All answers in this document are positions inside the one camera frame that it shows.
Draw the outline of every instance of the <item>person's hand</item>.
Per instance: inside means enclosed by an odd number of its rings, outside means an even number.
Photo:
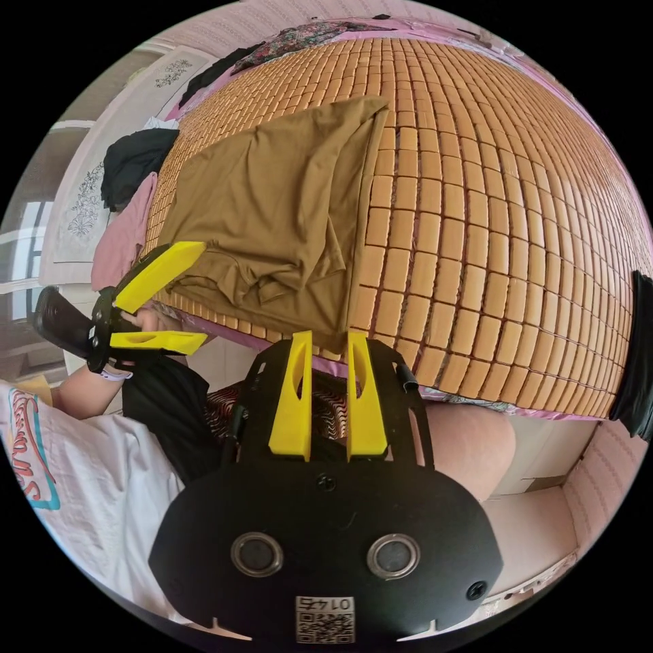
[[[140,308],[136,315],[130,315],[123,311],[121,315],[127,322],[140,327],[141,331],[169,331],[175,328],[168,325],[161,313],[152,308]]]

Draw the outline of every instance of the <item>pink clothing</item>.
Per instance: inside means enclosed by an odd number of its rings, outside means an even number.
[[[93,290],[117,286],[145,245],[148,214],[156,190],[156,172],[148,175],[131,202],[106,228],[93,255],[90,285]]]

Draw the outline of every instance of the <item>brown t-shirt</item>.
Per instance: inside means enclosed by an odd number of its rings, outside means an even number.
[[[283,116],[189,159],[159,244],[205,241],[168,288],[283,333],[346,344],[387,100],[356,97]]]

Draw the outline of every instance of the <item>printed number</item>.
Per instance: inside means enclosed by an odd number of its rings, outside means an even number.
[[[351,599],[320,599],[318,597],[298,597],[298,609],[315,612],[347,612],[352,609]]]

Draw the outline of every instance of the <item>pink wall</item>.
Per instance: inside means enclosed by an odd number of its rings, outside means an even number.
[[[614,517],[648,449],[621,422],[602,422],[563,485],[582,556]]]

